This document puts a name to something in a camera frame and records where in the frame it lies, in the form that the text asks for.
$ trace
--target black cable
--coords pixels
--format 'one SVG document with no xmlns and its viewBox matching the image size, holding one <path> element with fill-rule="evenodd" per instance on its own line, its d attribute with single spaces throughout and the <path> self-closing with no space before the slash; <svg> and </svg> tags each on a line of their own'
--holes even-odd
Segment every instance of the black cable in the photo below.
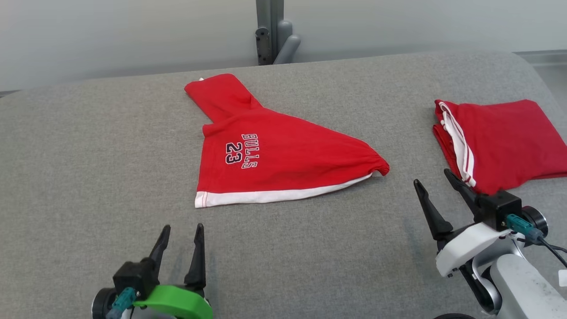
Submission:
<svg viewBox="0 0 567 319">
<path fill-rule="evenodd" d="M 544 246 L 541 242 L 537 243 L 536 245 L 538 246 Z M 560 250 L 563 251 L 564 253 L 567 253 L 567 249 L 563 248 L 563 247 L 559 247 L 559 246 L 555 246 L 555 245 L 550 245 L 549 247 L 555 249 L 555 250 Z"/>
<path fill-rule="evenodd" d="M 561 263 L 563 263 L 563 265 L 564 265 L 565 267 L 567 267 L 567 262 L 563 259 L 563 257 L 561 257 L 561 256 L 559 255 L 559 253 L 558 253 L 555 249 L 551 248 L 551 245 L 548 244 L 547 241 L 545 241 L 542 236 L 539 236 L 539 237 L 538 237 L 538 240 L 539 240 L 545 247 L 547 247 L 547 249 L 549 249 L 549 251 L 551 251 L 551 252 L 555 255 L 555 257 L 557 257 L 557 259 L 559 259 L 559 261 L 560 261 Z"/>
</svg>

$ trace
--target gray fabric surface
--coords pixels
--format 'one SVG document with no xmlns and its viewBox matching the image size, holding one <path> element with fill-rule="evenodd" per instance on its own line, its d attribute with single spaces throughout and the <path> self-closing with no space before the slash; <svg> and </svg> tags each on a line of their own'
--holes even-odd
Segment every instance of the gray fabric surface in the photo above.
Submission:
<svg viewBox="0 0 567 319">
<path fill-rule="evenodd" d="M 265 106 L 366 141 L 383 178 L 316 198 L 194 209 L 208 118 L 183 87 L 234 73 Z M 205 225 L 216 318 L 483 317 L 464 279 L 440 277 L 412 180 L 455 226 L 472 221 L 443 175 L 435 99 L 532 99 L 567 140 L 567 117 L 539 76 L 507 53 L 429 53 L 111 78 L 0 99 L 0 309 L 3 318 L 88 318 L 127 260 L 172 226 L 162 283 L 181 283 Z M 512 190 L 567 246 L 567 179 Z M 557 287 L 560 263 L 527 258 Z M 559 289 L 567 296 L 565 288 Z"/>
</svg>

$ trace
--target gray floor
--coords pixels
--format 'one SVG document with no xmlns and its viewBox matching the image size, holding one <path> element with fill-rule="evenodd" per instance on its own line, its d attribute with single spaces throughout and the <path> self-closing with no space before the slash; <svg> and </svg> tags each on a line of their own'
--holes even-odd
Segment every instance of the gray floor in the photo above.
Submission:
<svg viewBox="0 0 567 319">
<path fill-rule="evenodd" d="M 564 110 L 567 110 L 567 64 L 534 65 L 549 90 Z"/>
</svg>

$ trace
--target jersey logo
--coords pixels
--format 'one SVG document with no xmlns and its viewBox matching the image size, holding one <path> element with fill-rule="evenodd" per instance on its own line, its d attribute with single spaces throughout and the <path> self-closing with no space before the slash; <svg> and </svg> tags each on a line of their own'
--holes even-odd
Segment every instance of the jersey logo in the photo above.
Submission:
<svg viewBox="0 0 567 319">
<path fill-rule="evenodd" d="M 242 142 L 226 144 L 225 162 L 227 164 L 234 164 L 242 162 L 242 159 L 244 159 L 244 163 L 242 163 L 240 167 L 241 169 L 258 167 L 257 159 L 260 158 L 260 155 L 257 153 L 260 151 L 258 135 L 242 134 L 241 136 L 244 141 L 244 147 Z"/>
</svg>

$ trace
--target white trim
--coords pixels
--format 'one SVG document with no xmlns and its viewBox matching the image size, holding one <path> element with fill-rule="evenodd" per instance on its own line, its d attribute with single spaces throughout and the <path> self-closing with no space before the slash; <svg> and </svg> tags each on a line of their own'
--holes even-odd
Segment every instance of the white trim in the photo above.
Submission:
<svg viewBox="0 0 567 319">
<path fill-rule="evenodd" d="M 195 197 L 195 208 L 211 207 L 228 204 L 249 204 L 249 203 L 270 203 L 281 202 L 283 200 L 303 199 L 313 197 L 328 192 L 338 191 L 352 184 L 356 184 L 372 176 L 372 173 L 353 179 L 346 183 L 307 188 L 304 190 L 283 190 L 283 191 L 258 191 L 258 192 L 231 192 L 231 193 L 211 193 L 197 192 Z"/>
<path fill-rule="evenodd" d="M 459 168 L 461 177 L 464 182 L 474 187 L 476 181 L 472 174 L 475 168 L 475 156 L 472 154 L 472 150 L 468 146 L 467 140 L 464 138 L 463 129 L 451 113 L 449 107 L 443 102 L 439 102 L 439 107 L 443 111 L 442 125 L 453 140 L 457 167 Z"/>
</svg>

